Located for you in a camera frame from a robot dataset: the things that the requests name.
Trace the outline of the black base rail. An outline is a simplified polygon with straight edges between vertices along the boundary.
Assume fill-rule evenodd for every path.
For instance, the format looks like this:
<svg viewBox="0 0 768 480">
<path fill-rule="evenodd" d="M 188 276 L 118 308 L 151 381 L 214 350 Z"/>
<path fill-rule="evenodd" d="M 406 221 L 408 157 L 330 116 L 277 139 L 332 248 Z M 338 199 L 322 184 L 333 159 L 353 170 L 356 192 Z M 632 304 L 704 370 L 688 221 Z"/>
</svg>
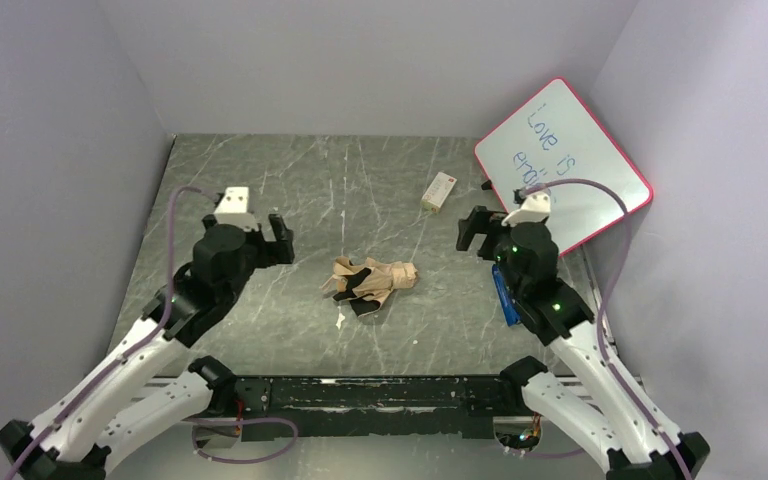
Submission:
<svg viewBox="0 0 768 480">
<path fill-rule="evenodd" d="M 222 415 L 279 418 L 246 427 L 245 441 L 300 437 L 455 434 L 491 439 L 496 422 L 527 423 L 531 411 L 498 375 L 241 376 Z"/>
</svg>

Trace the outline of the pink framed whiteboard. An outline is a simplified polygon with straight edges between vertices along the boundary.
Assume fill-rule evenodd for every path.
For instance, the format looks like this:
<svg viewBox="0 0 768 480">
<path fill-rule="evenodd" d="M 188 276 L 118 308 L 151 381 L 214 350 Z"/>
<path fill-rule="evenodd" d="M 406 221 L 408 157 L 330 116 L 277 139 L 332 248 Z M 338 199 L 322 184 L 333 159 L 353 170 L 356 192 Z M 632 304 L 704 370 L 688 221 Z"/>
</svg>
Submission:
<svg viewBox="0 0 768 480">
<path fill-rule="evenodd" d="M 654 190 L 631 158 L 562 77 L 549 81 L 478 141 L 474 155 L 505 211 L 514 192 L 564 180 L 549 191 L 548 228 L 567 254 L 615 224 Z"/>
</svg>

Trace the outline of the beige folding umbrella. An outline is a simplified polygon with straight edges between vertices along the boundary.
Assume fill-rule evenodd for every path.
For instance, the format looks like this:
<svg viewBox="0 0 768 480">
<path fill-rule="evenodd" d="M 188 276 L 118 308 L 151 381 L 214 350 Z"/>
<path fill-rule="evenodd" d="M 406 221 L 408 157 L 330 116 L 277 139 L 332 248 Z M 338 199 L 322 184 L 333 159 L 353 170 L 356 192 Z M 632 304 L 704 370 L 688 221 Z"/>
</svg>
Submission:
<svg viewBox="0 0 768 480">
<path fill-rule="evenodd" d="M 419 280 L 419 271 L 411 262 L 382 263 L 367 258 L 360 264 L 346 256 L 334 260 L 332 274 L 320 289 L 333 291 L 335 302 L 347 302 L 360 318 L 379 311 L 396 290 L 413 288 Z"/>
</svg>

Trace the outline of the blue marker pen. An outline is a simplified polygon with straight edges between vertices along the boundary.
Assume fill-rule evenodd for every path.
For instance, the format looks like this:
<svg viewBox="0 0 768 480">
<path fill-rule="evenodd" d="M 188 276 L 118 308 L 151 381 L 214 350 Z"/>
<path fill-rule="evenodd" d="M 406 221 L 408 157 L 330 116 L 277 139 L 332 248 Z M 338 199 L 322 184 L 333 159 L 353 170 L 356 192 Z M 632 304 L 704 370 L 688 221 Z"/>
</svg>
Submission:
<svg viewBox="0 0 768 480">
<path fill-rule="evenodd" d="M 505 284 L 503 275 L 497 265 L 493 265 L 491 268 L 491 274 L 494 281 L 494 285 L 499 298 L 499 303 L 503 312 L 505 323 L 511 327 L 520 322 L 520 316 L 517 313 L 513 302 L 511 300 L 508 288 Z"/>
</svg>

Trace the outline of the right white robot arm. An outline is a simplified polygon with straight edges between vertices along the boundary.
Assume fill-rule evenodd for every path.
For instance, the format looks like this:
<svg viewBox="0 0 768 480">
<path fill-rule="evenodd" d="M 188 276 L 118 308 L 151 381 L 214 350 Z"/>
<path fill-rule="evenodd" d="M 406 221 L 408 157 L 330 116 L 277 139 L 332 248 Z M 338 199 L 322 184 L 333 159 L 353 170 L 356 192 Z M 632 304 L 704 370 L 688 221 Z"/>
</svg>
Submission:
<svg viewBox="0 0 768 480">
<path fill-rule="evenodd" d="M 559 250 L 544 221 L 516 223 L 476 206 L 459 221 L 456 248 L 484 235 L 478 257 L 493 264 L 503 305 L 577 377 L 591 399 L 569 391 L 527 356 L 503 372 L 514 397 L 556 425 L 608 479 L 694 479 L 711 453 L 698 432 L 685 432 L 635 381 L 594 313 L 558 273 Z"/>
</svg>

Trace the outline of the small white eraser box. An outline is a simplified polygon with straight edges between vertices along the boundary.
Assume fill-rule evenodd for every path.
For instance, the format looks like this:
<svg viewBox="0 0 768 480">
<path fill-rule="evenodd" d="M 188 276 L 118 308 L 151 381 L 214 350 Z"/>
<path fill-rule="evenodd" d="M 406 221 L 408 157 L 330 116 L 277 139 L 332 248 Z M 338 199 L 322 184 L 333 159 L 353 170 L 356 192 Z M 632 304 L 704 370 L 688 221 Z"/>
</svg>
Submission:
<svg viewBox="0 0 768 480">
<path fill-rule="evenodd" d="M 438 213 L 451 194 L 456 183 L 456 178 L 444 172 L 438 172 L 421 198 L 422 208 Z"/>
</svg>

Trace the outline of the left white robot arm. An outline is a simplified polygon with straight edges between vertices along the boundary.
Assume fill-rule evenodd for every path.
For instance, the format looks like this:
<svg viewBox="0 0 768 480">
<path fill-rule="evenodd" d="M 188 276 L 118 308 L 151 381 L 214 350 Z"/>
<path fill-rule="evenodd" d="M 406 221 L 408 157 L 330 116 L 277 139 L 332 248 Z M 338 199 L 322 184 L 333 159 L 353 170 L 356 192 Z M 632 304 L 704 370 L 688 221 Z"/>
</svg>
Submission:
<svg viewBox="0 0 768 480">
<path fill-rule="evenodd" d="M 204 415 L 217 423 L 243 410 L 237 376 L 211 356 L 171 384 L 136 400 L 155 374 L 189 349 L 236 305 L 257 269 L 294 260 L 293 232 L 269 215 L 273 240 L 236 225 L 235 214 L 204 218 L 192 259 L 173 273 L 118 346 L 72 391 L 31 421 L 0 430 L 7 478 L 104 479 L 124 459 L 177 423 Z"/>
</svg>

